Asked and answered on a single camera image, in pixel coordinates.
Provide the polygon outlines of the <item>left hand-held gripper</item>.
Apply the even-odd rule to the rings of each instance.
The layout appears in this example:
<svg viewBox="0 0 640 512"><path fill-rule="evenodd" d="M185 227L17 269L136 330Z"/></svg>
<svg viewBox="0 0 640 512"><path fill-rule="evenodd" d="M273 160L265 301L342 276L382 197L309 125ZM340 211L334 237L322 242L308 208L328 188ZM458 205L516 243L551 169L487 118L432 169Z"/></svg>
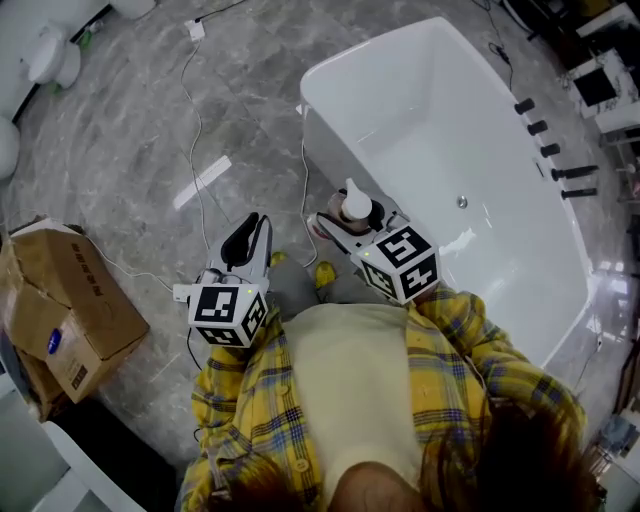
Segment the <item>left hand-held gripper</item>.
<svg viewBox="0 0 640 512"><path fill-rule="evenodd" d="M214 242L198 281L172 288L173 300L188 306L189 328L211 345L248 348L266 318L273 229L268 216L258 220L248 214Z"/></svg>

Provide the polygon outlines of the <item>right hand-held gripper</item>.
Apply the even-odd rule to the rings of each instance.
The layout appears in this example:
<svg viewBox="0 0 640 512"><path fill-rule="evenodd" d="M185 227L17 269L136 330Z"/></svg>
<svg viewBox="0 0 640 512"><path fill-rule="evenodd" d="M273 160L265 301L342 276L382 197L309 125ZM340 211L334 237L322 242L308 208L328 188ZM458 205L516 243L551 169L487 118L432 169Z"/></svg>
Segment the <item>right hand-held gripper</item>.
<svg viewBox="0 0 640 512"><path fill-rule="evenodd" d="M306 227L312 236L333 240L346 252L366 284L405 305L438 283L437 245L390 197L372 198L371 205L370 222L382 223L379 231L350 234L322 212L308 215Z"/></svg>

